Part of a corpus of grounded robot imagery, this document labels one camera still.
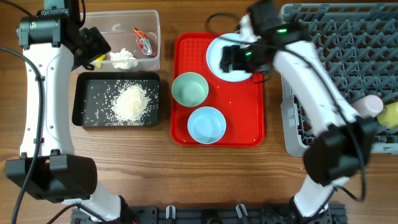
green bowl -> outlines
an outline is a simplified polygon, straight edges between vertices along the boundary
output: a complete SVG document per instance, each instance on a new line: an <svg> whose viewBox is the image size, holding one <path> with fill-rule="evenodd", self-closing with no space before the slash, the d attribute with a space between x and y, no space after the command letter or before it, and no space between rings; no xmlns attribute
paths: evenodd
<svg viewBox="0 0 398 224"><path fill-rule="evenodd" d="M204 102L209 94L209 85L203 76L186 72L174 80L172 94L175 101L182 106L194 107Z"/></svg>

plastic container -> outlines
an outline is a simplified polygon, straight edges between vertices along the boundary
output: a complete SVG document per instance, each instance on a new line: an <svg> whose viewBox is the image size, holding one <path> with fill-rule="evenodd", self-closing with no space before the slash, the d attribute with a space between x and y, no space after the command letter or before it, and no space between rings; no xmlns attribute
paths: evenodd
<svg viewBox="0 0 398 224"><path fill-rule="evenodd" d="M156 10L139 11L113 11L113 12L87 12L86 22L83 27L97 27L111 46L111 52L120 52L123 48L128 50L137 59L110 61L109 53L100 62L93 62L94 72L159 70L160 68L160 22ZM144 55L136 42L134 28L148 36L155 57ZM130 69L114 68L113 63L129 63ZM77 73L90 72L82 66L76 69Z"/></svg>
<svg viewBox="0 0 398 224"><path fill-rule="evenodd" d="M265 135L264 89L255 84L261 74L241 82L226 82L211 72L206 63L206 51L214 40L207 33L186 33L175 42L174 79L185 72L196 72L206 78L209 85L207 99L200 106L219 110L226 120L224 136L213 144L200 144L188 132L188 119L198 108L187 108L172 100L170 134L183 146L201 147L254 147Z"/></svg>
<svg viewBox="0 0 398 224"><path fill-rule="evenodd" d="M150 102L141 124L113 124L111 100L126 82L139 84L147 90ZM85 72L78 76L72 123L83 127L145 126L153 127L159 120L160 78L154 72Z"/></svg>

yellow object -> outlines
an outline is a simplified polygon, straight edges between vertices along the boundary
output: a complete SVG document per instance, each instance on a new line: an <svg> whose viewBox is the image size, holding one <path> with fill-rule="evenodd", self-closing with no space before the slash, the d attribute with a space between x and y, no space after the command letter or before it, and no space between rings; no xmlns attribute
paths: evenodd
<svg viewBox="0 0 398 224"><path fill-rule="evenodd" d="M103 60L105 59L105 57L106 57L106 55L102 55L102 56L100 56L99 58L95 59L94 61L95 61L95 62L103 61ZM95 66L97 66L97 68L101 68L102 64L100 64L100 63L95 63Z"/></svg>
<svg viewBox="0 0 398 224"><path fill-rule="evenodd" d="M383 126L390 129L398 127L398 102L390 103L384 107L385 112L377 116L377 120Z"/></svg>

wood grain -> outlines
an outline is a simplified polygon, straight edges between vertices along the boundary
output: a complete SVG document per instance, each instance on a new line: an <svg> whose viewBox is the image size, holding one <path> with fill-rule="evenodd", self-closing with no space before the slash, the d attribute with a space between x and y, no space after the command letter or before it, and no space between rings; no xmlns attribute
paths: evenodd
<svg viewBox="0 0 398 224"><path fill-rule="evenodd" d="M30 12L42 8L42 0L15 0ZM172 83L175 39L184 32L203 32L205 19L224 11L239 15L253 1L86 1L88 12L156 9L162 30L161 70L164 89L162 114L155 128L111 128L84 130L70 123L76 154L92 157L100 181L110 191L121 194L130 205L202 206L258 205L283 203L301 187L305 170L301 158L285 150L280 104L280 76L265 84L266 137L251 149L181 147L170 137L170 85ZM286 3L278 1L278 7ZM22 51L16 27L23 16L18 10L0 4L0 45ZM233 23L216 22L215 28L227 32ZM70 81L70 111L77 75ZM9 223L19 188L4 174L4 163L16 159L22 142L26 116L26 78L24 63L0 53L0 223ZM333 200L345 203L350 223L396 223L398 219L398 158L373 155L368 167L368 198L356 203L338 193ZM358 194L358 177L347 184ZM36 201L26 195L19 223L45 223L63 205ZM57 223L69 223L66 213Z"/></svg>

gray dish rack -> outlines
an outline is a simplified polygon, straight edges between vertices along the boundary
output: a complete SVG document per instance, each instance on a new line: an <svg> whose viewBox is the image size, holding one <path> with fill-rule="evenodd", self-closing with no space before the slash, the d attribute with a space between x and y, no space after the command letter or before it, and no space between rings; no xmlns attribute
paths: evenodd
<svg viewBox="0 0 398 224"><path fill-rule="evenodd" d="M283 22L301 22L341 94L352 103L377 95L398 101L398 4L286 4ZM305 110L282 77L286 150L303 156L315 139ZM398 154L398 128L380 126L372 152Z"/></svg>

